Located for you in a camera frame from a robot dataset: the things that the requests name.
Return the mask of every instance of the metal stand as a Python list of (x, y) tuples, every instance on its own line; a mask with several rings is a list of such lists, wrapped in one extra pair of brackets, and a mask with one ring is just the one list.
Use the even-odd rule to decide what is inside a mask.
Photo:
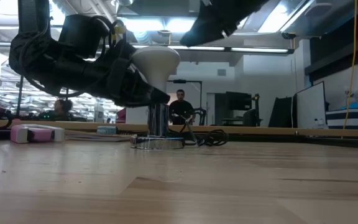
[(131, 147), (136, 149), (183, 149), (183, 138), (168, 137), (169, 106), (164, 104), (150, 105), (146, 137), (133, 136)]

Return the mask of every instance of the man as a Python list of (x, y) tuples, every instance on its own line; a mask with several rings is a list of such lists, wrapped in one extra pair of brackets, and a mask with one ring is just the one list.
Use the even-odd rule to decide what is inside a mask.
[(178, 90), (177, 91), (177, 98), (171, 103), (169, 106), (169, 117), (172, 121), (173, 125), (183, 125), (185, 124), (185, 120), (181, 117), (175, 117), (172, 114), (182, 115), (184, 118), (188, 119), (191, 117), (190, 123), (194, 121), (196, 118), (195, 114), (191, 114), (191, 110), (193, 109), (192, 105), (185, 100), (185, 91)]

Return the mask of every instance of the metal cylinder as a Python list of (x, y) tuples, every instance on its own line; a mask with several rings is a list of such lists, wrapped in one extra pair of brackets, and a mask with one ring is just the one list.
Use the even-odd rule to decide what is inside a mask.
[(149, 106), (149, 136), (168, 136), (169, 105), (156, 104)]

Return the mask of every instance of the wooden surface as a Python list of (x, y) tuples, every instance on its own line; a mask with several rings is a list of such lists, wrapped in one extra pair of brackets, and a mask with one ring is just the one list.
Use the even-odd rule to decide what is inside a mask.
[(358, 149), (0, 141), (0, 223), (358, 224)]
[[(0, 126), (6, 124), (6, 121), (0, 120)], [(68, 121), (13, 121), (12, 125), (17, 124), (42, 124), (58, 128), (82, 131), (96, 131), (98, 126), (117, 126), (121, 131), (147, 131), (147, 125), (139, 124), (104, 124), (90, 122), (68, 122)], [(180, 131), (182, 126), (173, 125), (170, 128), (174, 131)], [(300, 135), (300, 136), (331, 136), (331, 137), (357, 137), (358, 130), (342, 129), (301, 129), (301, 128), (255, 128), (255, 127), (229, 127), (229, 126), (192, 126), (195, 132), (208, 132), (215, 129), (223, 129), (229, 134), (264, 134), (264, 135)]]

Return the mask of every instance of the white cone-shaped object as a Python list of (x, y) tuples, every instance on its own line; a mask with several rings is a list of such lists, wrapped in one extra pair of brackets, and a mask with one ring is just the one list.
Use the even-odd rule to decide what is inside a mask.
[(145, 47), (132, 56), (133, 64), (144, 75), (147, 83), (167, 92), (167, 81), (180, 62), (176, 50), (162, 46)]

